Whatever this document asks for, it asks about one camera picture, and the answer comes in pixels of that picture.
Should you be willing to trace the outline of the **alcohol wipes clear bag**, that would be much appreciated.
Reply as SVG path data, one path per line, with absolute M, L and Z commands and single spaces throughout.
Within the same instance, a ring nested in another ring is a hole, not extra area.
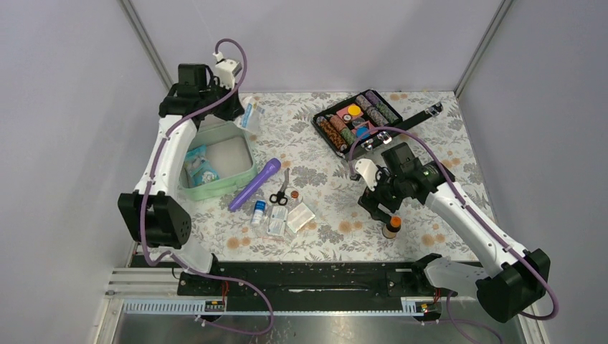
M 285 206 L 274 206 L 268 218 L 267 234 L 277 237 L 282 236 L 285 231 L 287 217 L 288 210 Z

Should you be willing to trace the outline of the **gauze pads clear bag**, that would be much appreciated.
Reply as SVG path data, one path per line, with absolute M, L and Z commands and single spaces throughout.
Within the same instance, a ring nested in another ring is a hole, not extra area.
M 295 234 L 314 218 L 314 212 L 302 202 L 288 213 L 286 224 L 291 232 Z

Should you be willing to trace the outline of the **white blue plaster box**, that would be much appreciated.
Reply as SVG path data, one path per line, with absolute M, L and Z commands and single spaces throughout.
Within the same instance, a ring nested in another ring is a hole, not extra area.
M 234 120 L 234 124 L 248 133 L 259 134 L 265 109 L 253 96 L 242 98 L 241 105 L 244 112 Z

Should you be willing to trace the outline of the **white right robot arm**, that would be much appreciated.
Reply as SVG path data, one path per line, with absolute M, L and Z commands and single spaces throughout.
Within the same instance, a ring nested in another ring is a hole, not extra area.
M 415 292 L 429 295 L 440 288 L 472 297 L 500 323 L 522 315 L 547 293 L 549 256 L 542 249 L 525 248 L 489 220 L 443 164 L 423 164 L 406 143 L 381 157 L 384 166 L 367 158 L 353 165 L 366 183 L 358 204 L 372 219 L 395 227 L 393 214 L 405 199 L 414 199 L 448 224 L 481 265 L 475 268 L 428 254 L 417 261 L 418 271 L 411 276 Z

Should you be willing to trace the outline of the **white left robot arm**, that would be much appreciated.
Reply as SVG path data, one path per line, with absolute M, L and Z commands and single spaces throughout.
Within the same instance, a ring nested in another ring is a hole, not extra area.
M 186 152 L 207 115 L 233 121 L 244 113 L 238 89 L 247 64 L 221 59 L 213 67 L 180 64 L 178 81 L 159 105 L 156 142 L 140 181 L 118 197 L 118 209 L 147 264 L 170 256 L 207 295 L 222 287 L 214 255 L 191 239 L 191 216 L 175 199 Z

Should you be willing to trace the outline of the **white bandage roll blue label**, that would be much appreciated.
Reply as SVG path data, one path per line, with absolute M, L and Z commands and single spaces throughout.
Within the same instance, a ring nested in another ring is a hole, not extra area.
M 256 200 L 254 207 L 253 207 L 252 218 L 251 218 L 252 225 L 257 226 L 262 223 L 262 220 L 264 219 L 264 216 L 265 216 L 266 206 L 267 206 L 267 204 L 265 201 Z

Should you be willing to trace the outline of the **blue cotton ball bag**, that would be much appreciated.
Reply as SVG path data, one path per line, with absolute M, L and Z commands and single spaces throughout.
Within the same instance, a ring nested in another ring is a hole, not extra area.
M 219 174 L 209 162 L 206 153 L 207 146 L 201 145 L 189 150 L 185 155 L 184 170 L 189 188 L 202 186 L 220 179 Z

